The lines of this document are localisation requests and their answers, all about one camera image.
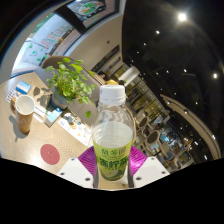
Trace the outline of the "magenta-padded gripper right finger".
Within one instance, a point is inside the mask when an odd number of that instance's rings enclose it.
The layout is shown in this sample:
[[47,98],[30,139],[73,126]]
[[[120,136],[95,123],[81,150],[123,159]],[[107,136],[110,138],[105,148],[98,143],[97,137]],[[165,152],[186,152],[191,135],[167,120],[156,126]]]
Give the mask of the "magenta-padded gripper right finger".
[[137,148],[131,148],[128,162],[128,185],[130,188],[146,186],[168,175],[169,172],[156,157],[147,157]]

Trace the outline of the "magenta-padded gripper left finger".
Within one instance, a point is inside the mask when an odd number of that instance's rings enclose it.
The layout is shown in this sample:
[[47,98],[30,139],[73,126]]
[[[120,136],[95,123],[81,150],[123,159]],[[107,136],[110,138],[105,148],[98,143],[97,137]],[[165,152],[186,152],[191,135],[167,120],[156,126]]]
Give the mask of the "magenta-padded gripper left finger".
[[84,188],[97,188],[98,168],[94,147],[91,146],[77,158],[70,158],[58,176]]

